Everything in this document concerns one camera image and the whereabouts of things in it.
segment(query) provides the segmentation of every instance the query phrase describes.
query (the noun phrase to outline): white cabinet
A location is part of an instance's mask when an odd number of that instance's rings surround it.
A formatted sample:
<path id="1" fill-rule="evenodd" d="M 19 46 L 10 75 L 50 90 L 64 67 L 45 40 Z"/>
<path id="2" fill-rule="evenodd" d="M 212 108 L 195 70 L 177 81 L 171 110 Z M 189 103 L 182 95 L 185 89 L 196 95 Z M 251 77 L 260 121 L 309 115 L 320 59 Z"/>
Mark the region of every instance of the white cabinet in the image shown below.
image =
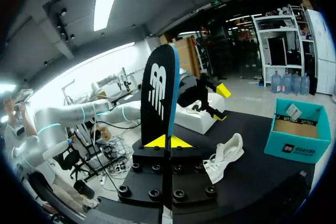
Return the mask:
<path id="1" fill-rule="evenodd" d="M 317 56 L 317 92 L 332 94 L 336 80 L 335 46 L 323 16 L 315 10 L 306 10 L 306 17 L 314 38 Z"/>
<path id="2" fill-rule="evenodd" d="M 335 84 L 336 63 L 327 60 L 318 60 L 318 83 L 316 92 L 333 94 Z"/>

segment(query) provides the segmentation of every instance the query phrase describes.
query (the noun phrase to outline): ceiling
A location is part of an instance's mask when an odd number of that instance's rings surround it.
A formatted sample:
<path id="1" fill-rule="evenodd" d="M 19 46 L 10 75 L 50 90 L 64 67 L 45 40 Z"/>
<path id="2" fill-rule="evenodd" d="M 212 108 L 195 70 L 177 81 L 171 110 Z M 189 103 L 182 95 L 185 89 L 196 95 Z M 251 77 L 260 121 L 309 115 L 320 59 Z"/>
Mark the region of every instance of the ceiling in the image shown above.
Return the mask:
<path id="1" fill-rule="evenodd" d="M 115 0 L 108 26 L 93 31 L 95 0 L 25 0 L 8 30 L 0 55 L 0 81 L 36 87 L 59 71 L 104 50 L 159 35 L 168 25 L 213 0 Z M 65 42 L 60 19 L 75 38 Z"/>

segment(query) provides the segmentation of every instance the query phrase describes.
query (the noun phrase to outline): white shelf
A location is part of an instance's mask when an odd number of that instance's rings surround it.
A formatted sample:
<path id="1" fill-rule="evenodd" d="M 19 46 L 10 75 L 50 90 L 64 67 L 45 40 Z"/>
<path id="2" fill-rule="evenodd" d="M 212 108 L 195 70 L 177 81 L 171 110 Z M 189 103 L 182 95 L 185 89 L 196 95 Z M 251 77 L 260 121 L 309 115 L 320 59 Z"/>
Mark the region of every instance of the white shelf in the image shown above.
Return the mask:
<path id="1" fill-rule="evenodd" d="M 300 65 L 286 65 L 286 66 L 282 66 L 282 65 L 265 65 L 266 68 L 302 68 L 302 66 Z"/>
<path id="2" fill-rule="evenodd" d="M 296 28 L 275 28 L 275 29 L 259 30 L 258 33 L 269 33 L 276 31 L 298 31 L 298 30 Z"/>
<path id="3" fill-rule="evenodd" d="M 266 17 L 259 17 L 255 18 L 256 21 L 265 20 L 265 19 L 278 19 L 278 18 L 294 18 L 293 15 L 273 15 L 273 16 L 266 16 Z"/>

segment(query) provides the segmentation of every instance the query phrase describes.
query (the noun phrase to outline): water jug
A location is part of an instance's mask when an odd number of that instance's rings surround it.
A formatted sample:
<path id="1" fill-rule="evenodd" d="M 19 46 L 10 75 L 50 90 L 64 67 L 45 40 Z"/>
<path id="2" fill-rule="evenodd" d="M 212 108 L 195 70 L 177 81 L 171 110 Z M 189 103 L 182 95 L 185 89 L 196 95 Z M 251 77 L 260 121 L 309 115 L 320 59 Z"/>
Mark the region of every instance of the water jug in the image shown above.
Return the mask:
<path id="1" fill-rule="evenodd" d="M 273 93 L 279 93 L 281 91 L 281 76 L 278 74 L 278 70 L 272 75 L 271 90 Z"/>
<path id="2" fill-rule="evenodd" d="M 299 76 L 298 72 L 293 75 L 292 91 L 294 94 L 301 92 L 301 76 Z"/>
<path id="3" fill-rule="evenodd" d="M 301 79 L 301 94 L 307 95 L 309 94 L 310 80 L 309 76 L 307 76 L 307 73 L 305 73 L 304 75 L 305 76 Z"/>
<path id="4" fill-rule="evenodd" d="M 289 94 L 292 86 L 292 76 L 286 72 L 285 76 L 282 78 L 281 89 L 285 94 Z"/>

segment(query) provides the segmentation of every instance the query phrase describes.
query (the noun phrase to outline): person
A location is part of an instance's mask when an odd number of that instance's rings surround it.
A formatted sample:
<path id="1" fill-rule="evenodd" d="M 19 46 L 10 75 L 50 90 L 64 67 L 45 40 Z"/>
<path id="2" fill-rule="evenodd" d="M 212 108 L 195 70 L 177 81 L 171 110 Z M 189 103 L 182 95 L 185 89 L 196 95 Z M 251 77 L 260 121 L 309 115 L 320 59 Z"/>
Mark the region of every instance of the person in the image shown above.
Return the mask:
<path id="1" fill-rule="evenodd" d="M 26 107 L 23 103 L 19 104 L 20 115 L 14 110 L 13 99 L 10 94 L 4 96 L 4 111 L 8 116 L 5 128 L 5 151 L 6 156 L 11 159 L 13 148 L 18 148 L 28 136 L 37 136 L 37 132 L 29 120 Z"/>
<path id="2" fill-rule="evenodd" d="M 8 116 L 7 125 L 4 133 L 5 140 L 5 156 L 8 157 L 8 161 L 12 160 L 12 150 L 13 148 L 18 148 L 20 145 L 28 140 L 29 136 L 37 136 L 35 127 L 30 122 L 26 107 L 23 103 L 20 103 L 19 113 L 14 110 L 14 103 L 12 96 L 10 94 L 5 94 L 3 98 L 4 111 Z M 97 200 L 89 200 L 82 195 L 80 195 L 73 187 L 71 187 L 67 182 L 58 176 L 54 169 L 48 162 L 43 162 L 37 167 L 48 183 L 55 195 L 59 197 L 66 205 L 71 207 L 73 210 L 80 214 L 85 214 L 85 212 L 94 208 L 98 205 Z M 24 187 L 30 192 L 33 198 L 35 198 L 40 205 L 45 205 L 45 202 L 38 200 L 37 194 L 31 188 L 27 180 L 23 181 Z"/>

